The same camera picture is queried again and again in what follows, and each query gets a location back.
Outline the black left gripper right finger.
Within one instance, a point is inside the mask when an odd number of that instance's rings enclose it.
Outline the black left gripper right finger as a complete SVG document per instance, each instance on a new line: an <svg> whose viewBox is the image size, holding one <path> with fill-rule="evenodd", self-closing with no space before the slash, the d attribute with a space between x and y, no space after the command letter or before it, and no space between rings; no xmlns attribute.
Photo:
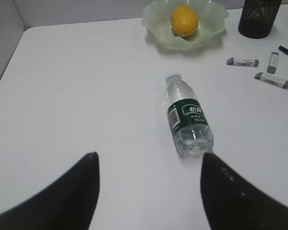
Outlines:
<svg viewBox="0 0 288 230"><path fill-rule="evenodd" d="M288 230L288 207L253 186L213 153L203 157L200 189L213 230Z"/></svg>

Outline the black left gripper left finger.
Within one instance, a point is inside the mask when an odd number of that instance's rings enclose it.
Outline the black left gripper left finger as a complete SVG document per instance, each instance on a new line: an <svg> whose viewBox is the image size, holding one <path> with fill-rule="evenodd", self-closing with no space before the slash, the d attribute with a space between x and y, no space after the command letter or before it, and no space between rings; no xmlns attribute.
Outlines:
<svg viewBox="0 0 288 230"><path fill-rule="evenodd" d="M0 214L0 230L87 230L100 190L99 158L84 155L64 175Z"/></svg>

